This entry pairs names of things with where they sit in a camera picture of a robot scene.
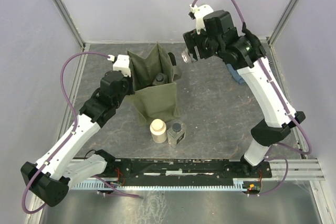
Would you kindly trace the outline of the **clear bottle dark label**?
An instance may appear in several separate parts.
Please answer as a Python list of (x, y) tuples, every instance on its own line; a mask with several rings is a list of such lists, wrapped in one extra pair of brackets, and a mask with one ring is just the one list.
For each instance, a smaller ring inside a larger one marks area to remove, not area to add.
[(172, 148), (176, 148), (181, 140), (185, 138), (186, 126), (182, 122), (175, 122), (167, 130), (167, 140), (168, 144)]
[(197, 59), (193, 57), (193, 54), (189, 53), (187, 48), (182, 51), (181, 56), (185, 63), (195, 63), (197, 61)]

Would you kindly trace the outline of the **clear bottle yellow label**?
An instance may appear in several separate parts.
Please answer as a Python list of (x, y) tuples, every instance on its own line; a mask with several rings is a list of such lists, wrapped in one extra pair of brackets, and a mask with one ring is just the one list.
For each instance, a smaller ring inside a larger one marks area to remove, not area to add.
[(152, 85), (153, 86), (159, 86), (159, 85), (163, 85), (163, 84), (167, 84), (168, 83), (168, 77), (167, 75), (163, 74), (163, 73), (158, 73), (153, 82)]

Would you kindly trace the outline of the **olive green canvas bag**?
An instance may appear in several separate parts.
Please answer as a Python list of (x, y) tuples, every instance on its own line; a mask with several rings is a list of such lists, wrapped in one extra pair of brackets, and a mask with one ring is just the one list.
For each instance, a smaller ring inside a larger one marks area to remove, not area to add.
[[(158, 43), (147, 54), (131, 50), (127, 54), (135, 94), (126, 96), (125, 100), (136, 109), (138, 125), (150, 125), (155, 119), (168, 122), (180, 118), (176, 81), (181, 78), (182, 71), (176, 64), (174, 54)], [(167, 75), (167, 84), (152, 85), (158, 73)]]

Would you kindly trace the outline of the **clear bottle dark label front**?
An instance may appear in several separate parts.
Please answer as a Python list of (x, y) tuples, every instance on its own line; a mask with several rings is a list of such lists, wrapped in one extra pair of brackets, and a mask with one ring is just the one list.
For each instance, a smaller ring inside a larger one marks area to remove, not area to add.
[(175, 122), (167, 130), (167, 140), (168, 144), (172, 148), (176, 148), (181, 140), (185, 138), (186, 126), (182, 122)]

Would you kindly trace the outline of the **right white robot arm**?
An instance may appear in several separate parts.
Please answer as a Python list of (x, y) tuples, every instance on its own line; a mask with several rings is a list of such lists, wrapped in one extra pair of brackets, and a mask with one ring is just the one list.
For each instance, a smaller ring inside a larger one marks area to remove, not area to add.
[(197, 61), (217, 56), (243, 78), (256, 98), (264, 118), (251, 130), (253, 141), (241, 158), (240, 171), (246, 177), (259, 172), (259, 164), (273, 144), (284, 140), (293, 127), (306, 118), (296, 111), (272, 74), (266, 51), (245, 23), (239, 35), (229, 12), (208, 5), (189, 13), (195, 29), (183, 34), (186, 55)]

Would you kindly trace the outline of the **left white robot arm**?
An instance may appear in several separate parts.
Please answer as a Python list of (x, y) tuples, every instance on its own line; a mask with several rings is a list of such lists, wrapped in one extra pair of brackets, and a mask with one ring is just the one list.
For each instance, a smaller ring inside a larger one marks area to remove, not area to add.
[(133, 94), (131, 74), (121, 71), (106, 72), (75, 121), (59, 141), (35, 163), (26, 162), (20, 169), (26, 184), (45, 205), (54, 207), (69, 189), (87, 178), (102, 174), (112, 176), (116, 171), (114, 156), (104, 150), (95, 151), (88, 159), (74, 165), (69, 163), (83, 147), (116, 113), (125, 96)]

